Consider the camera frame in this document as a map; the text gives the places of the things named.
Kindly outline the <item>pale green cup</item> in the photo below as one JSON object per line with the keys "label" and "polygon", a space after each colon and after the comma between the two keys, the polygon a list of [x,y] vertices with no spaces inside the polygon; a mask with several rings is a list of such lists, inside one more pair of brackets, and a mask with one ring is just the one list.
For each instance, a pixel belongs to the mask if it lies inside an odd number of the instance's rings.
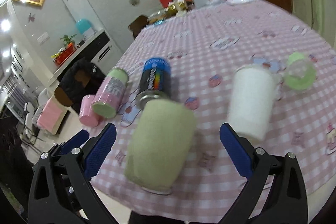
{"label": "pale green cup", "polygon": [[193,110],[171,100],[151,100],[127,147],[125,177],[166,196],[181,173],[197,130]]}

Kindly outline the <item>pink cup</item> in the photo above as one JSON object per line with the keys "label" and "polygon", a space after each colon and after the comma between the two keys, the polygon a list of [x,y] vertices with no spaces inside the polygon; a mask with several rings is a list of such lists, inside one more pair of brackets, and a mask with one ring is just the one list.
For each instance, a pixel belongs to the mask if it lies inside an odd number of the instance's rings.
{"label": "pink cup", "polygon": [[79,121],[87,127],[97,127],[101,122],[101,117],[92,109],[95,95],[86,95],[81,101]]}

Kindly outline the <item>white paper cup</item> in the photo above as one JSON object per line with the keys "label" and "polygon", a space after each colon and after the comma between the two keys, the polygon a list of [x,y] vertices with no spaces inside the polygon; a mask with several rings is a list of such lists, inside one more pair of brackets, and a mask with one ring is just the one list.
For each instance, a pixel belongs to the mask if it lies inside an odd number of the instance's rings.
{"label": "white paper cup", "polygon": [[246,65],[234,74],[227,122],[252,144],[268,132],[276,87],[277,77],[261,65]]}

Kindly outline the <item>small green clear cup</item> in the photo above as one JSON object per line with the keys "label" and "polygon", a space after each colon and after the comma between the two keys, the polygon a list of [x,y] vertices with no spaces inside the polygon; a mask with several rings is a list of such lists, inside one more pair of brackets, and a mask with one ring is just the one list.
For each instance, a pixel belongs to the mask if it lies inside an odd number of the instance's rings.
{"label": "small green clear cup", "polygon": [[313,86],[317,77],[314,62],[301,53],[292,53],[286,62],[284,84],[290,89],[302,91]]}

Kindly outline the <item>pink towel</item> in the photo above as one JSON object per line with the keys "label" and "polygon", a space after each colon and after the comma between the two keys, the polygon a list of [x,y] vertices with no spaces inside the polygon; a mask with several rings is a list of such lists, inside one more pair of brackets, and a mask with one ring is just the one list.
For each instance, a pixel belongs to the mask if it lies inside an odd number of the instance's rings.
{"label": "pink towel", "polygon": [[62,109],[59,108],[58,104],[52,99],[49,99],[38,118],[38,126],[52,133],[53,127],[60,118],[61,113]]}

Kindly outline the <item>pink green labelled can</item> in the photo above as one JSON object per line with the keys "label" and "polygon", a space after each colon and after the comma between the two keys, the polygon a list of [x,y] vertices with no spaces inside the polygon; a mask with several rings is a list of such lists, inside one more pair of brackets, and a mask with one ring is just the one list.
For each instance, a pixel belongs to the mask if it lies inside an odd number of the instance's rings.
{"label": "pink green labelled can", "polygon": [[129,76],[122,68],[113,68],[104,78],[93,101],[92,110],[105,119],[114,118],[120,107]]}

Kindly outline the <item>black jacket on chair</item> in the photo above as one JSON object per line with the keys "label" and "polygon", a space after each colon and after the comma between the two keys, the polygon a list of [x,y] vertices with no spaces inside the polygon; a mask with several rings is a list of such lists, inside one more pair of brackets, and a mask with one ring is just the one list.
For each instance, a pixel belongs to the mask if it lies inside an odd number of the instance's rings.
{"label": "black jacket on chair", "polygon": [[83,57],[66,71],[54,91],[54,96],[61,105],[80,114],[83,98],[95,95],[104,79],[105,74],[100,68]]}

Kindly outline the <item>red basket with items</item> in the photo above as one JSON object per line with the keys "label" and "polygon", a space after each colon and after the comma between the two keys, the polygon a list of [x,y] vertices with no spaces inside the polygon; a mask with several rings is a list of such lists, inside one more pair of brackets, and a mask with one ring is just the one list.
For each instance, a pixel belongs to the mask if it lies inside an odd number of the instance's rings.
{"label": "red basket with items", "polygon": [[68,46],[65,47],[64,50],[62,50],[61,52],[56,53],[55,55],[51,56],[51,58],[53,59],[55,65],[57,67],[59,67],[60,65],[62,65],[62,63],[64,63],[66,61],[66,59],[68,59],[68,57],[70,57],[74,52],[76,51],[76,46],[74,45],[74,43],[70,43],[68,44]]}

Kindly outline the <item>pink checked tablecloth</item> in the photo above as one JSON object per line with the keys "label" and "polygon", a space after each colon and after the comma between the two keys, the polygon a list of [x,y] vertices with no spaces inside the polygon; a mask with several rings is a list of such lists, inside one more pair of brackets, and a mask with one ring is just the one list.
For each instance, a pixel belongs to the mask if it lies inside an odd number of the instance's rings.
{"label": "pink checked tablecloth", "polygon": [[[263,147],[274,155],[296,154],[313,218],[335,187],[335,50],[298,18],[262,0],[195,10],[141,31],[118,62],[129,73],[129,87],[113,120],[117,140],[92,185],[139,214],[218,222],[245,183],[219,139],[233,74],[251,61],[281,72],[294,52],[313,60],[317,79],[304,92],[282,90]],[[156,56],[168,59],[177,79],[173,98],[198,120],[186,165],[168,196],[148,193],[123,174],[141,115],[134,98],[142,67]]]}

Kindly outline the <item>white sideboard cabinet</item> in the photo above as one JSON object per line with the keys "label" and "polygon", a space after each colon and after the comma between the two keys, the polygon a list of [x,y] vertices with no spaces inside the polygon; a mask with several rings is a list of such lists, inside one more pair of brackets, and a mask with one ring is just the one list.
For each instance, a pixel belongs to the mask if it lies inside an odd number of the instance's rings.
{"label": "white sideboard cabinet", "polygon": [[105,30],[99,30],[60,65],[46,87],[52,87],[56,81],[60,82],[70,67],[82,58],[94,63],[107,74],[108,70],[117,64],[122,54],[123,51],[108,33]]}

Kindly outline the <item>potted green plant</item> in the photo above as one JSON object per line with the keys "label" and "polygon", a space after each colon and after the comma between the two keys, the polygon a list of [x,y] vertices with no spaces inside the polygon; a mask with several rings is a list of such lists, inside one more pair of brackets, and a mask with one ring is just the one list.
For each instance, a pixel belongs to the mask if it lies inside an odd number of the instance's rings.
{"label": "potted green plant", "polygon": [[68,35],[64,35],[60,38],[60,40],[63,41],[64,46],[67,47],[69,44],[74,44],[74,37],[76,36],[76,34],[73,34],[71,36]]}

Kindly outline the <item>blue black metal can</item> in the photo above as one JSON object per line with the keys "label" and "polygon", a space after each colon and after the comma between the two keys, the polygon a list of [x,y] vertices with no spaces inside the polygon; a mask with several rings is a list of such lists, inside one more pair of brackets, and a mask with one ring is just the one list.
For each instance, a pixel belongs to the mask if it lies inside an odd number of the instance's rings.
{"label": "blue black metal can", "polygon": [[145,105],[154,99],[171,98],[171,67],[168,61],[161,57],[152,57],[145,61],[138,94],[135,98],[137,107],[144,109]]}

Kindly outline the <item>blue white humidifier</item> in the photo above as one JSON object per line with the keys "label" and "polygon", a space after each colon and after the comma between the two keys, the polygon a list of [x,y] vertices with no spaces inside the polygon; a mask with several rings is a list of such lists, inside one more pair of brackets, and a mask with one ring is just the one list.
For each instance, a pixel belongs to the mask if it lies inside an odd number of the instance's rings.
{"label": "blue white humidifier", "polygon": [[84,39],[89,39],[95,34],[95,29],[88,19],[78,20],[75,26]]}

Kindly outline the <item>brown chair left far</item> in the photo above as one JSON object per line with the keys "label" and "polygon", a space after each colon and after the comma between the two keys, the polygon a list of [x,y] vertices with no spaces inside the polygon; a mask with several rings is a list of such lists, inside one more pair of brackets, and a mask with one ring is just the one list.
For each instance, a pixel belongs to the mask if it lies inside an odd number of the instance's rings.
{"label": "brown chair left far", "polygon": [[128,26],[128,30],[132,33],[134,39],[147,26],[147,19],[147,16],[140,15]]}

